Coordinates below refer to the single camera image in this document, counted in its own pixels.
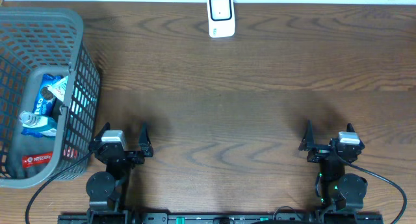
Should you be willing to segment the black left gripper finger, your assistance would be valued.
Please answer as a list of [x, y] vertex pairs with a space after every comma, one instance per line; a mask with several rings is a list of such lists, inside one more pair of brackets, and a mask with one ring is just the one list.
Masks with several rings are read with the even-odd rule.
[[106, 131], [108, 131], [111, 128], [110, 123], [106, 122], [106, 124], [104, 124], [103, 128], [98, 132], [98, 134], [93, 138], [93, 142], [100, 142], [102, 136], [104, 135], [104, 133]]
[[140, 129], [140, 136], [138, 138], [138, 146], [141, 150], [150, 150], [151, 149], [151, 142], [150, 137], [148, 135], [147, 124], [144, 122]]

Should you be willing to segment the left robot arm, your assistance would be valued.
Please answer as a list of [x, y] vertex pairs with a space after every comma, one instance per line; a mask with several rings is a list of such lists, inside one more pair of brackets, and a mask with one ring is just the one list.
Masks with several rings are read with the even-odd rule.
[[88, 149], [106, 165], [105, 171], [93, 174], [86, 183], [89, 196], [88, 223], [138, 223], [135, 212], [125, 207], [132, 170], [153, 156], [145, 123], [140, 128], [139, 149], [127, 150], [125, 134], [106, 123], [90, 142]]

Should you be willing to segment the blue Oreo cookie pack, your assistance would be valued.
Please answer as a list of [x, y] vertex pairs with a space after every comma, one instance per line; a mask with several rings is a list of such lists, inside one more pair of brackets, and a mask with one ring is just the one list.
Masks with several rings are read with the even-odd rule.
[[42, 76], [40, 88], [37, 92], [34, 106], [31, 111], [32, 113], [52, 118], [52, 112], [57, 98], [47, 88], [61, 80], [61, 78], [60, 75], [52, 76], [50, 74], [44, 74]]

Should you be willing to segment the mint green wipes pack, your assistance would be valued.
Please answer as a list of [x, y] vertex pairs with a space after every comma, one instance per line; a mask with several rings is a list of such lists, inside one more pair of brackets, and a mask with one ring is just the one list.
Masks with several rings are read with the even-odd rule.
[[66, 87], [68, 83], [68, 76], [65, 76], [58, 82], [52, 84], [47, 89], [61, 102], [64, 102], [64, 97], [66, 94]]

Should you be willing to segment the teal mouthwash bottle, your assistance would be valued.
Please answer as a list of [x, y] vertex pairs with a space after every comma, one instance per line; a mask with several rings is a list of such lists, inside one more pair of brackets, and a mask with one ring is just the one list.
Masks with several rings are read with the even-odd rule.
[[23, 111], [19, 115], [19, 120], [23, 126], [22, 135], [34, 136], [36, 138], [54, 138], [57, 134], [57, 122], [51, 117]]

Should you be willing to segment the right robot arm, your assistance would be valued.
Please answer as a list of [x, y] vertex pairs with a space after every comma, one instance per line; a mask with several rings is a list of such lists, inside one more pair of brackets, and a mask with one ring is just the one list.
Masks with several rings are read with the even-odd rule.
[[321, 198], [322, 206], [315, 211], [314, 218], [320, 223], [335, 222], [342, 215], [354, 218], [363, 208], [363, 198], [367, 193], [368, 182], [363, 177], [346, 173], [345, 167], [358, 159], [365, 148], [352, 124], [338, 137], [327, 144], [315, 142], [310, 121], [302, 141], [300, 151], [307, 151], [307, 161], [318, 163], [320, 172], [315, 181], [315, 193]]

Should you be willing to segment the red Nescafe stick sachet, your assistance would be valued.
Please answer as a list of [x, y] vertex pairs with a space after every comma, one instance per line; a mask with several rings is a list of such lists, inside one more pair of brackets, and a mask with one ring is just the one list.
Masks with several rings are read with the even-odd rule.
[[42, 164], [48, 164], [53, 156], [53, 152], [42, 153], [38, 155], [29, 155], [22, 157], [23, 169]]

